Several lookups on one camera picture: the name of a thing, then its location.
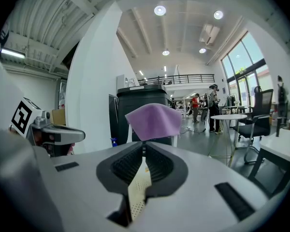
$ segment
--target purple cloth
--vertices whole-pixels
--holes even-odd
[[[126,119],[142,141],[178,135],[182,122],[179,111],[157,103],[139,107]]]

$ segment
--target person in red shirt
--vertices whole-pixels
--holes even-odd
[[[199,94],[195,94],[195,96],[192,98],[192,109],[193,109],[193,122],[198,123],[197,121],[197,116],[199,112],[199,105],[200,103],[198,102]]]

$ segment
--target black office chair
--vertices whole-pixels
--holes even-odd
[[[270,127],[270,110],[272,104],[273,97],[273,89],[269,89],[260,93],[260,100],[255,104],[255,107],[252,112],[252,123],[246,124],[244,126],[239,126],[238,123],[233,127],[234,130],[238,131],[238,133],[245,137],[249,138],[248,146],[238,147],[237,149],[245,149],[246,153],[244,155],[245,164],[255,163],[256,160],[248,161],[246,159],[249,149],[253,149],[257,153],[259,150],[252,146],[251,139],[253,137],[258,136],[268,136],[270,135],[271,127]]]
[[[256,116],[254,114],[254,109],[255,108],[258,108],[258,104],[261,104],[262,103],[262,89],[260,86],[256,86],[255,89],[254,89],[254,93],[255,93],[255,106],[254,107],[251,107],[252,109],[252,112],[249,112],[249,113],[244,113],[245,115],[247,115],[247,118],[243,118],[243,119],[240,119],[239,122],[240,123],[244,123],[245,125],[251,125],[252,124],[252,117]]]

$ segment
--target large window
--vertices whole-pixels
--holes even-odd
[[[235,95],[243,106],[254,106],[256,86],[260,86],[262,90],[273,88],[262,52],[249,32],[222,59],[222,64],[230,95]]]

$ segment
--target bin lid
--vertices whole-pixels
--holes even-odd
[[[144,86],[134,86],[134,87],[125,87],[120,88],[117,92],[117,96],[124,95],[126,93],[136,93],[136,92],[144,92],[144,91],[161,91],[166,94],[165,87],[163,85],[144,85]]]

